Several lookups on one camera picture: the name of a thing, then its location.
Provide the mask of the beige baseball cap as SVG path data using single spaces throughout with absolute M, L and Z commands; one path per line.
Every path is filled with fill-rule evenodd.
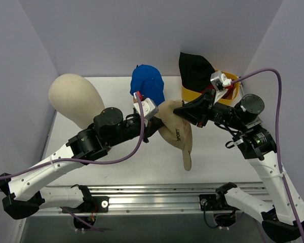
M 159 134 L 167 143 L 182 151 L 183 167 L 186 171 L 190 171 L 193 148 L 191 124 L 173 112 L 176 108 L 181 108 L 183 104 L 183 100 L 164 101 L 158 106 L 159 112 L 156 117 L 164 124 L 158 129 Z

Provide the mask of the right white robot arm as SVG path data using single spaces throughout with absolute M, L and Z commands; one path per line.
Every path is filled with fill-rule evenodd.
M 304 202 L 278 162 L 277 145 L 261 125 L 258 117 L 264 110 L 263 100 L 247 94 L 234 106 L 215 102 L 215 92 L 207 91 L 199 98 L 174 109 L 174 114 L 197 127 L 208 121 L 228 131 L 232 140 L 226 148 L 237 147 L 243 158 L 255 169 L 263 182 L 271 203 L 257 199 L 229 182 L 215 191 L 203 210 L 241 210 L 259 222 L 274 242 L 298 239 L 304 232 Z

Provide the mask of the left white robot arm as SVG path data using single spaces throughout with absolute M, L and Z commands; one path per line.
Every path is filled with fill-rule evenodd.
M 158 108 L 143 110 L 134 105 L 134 112 L 126 117 L 115 107 L 104 109 L 93 123 L 70 138 L 62 147 L 31 167 L 24 174 L 0 175 L 0 190 L 4 211 L 13 219 L 24 219 L 40 209 L 66 207 L 75 213 L 85 213 L 95 208 L 94 198 L 84 185 L 51 188 L 48 184 L 70 171 L 81 168 L 108 154 L 116 145 L 139 137 L 144 142 L 163 123 L 154 121 Z

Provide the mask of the blue baseball cap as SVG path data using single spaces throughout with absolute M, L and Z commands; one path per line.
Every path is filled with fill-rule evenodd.
M 164 81 L 160 72 L 153 66 L 141 64 L 132 72 L 130 94 L 140 92 L 145 98 L 150 98 L 156 106 L 165 101 Z

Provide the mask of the black bucket hat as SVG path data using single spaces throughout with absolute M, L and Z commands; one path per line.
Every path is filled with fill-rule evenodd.
M 198 93 L 213 88 L 210 78 L 215 69 L 203 56 L 181 52 L 178 66 L 184 88 Z

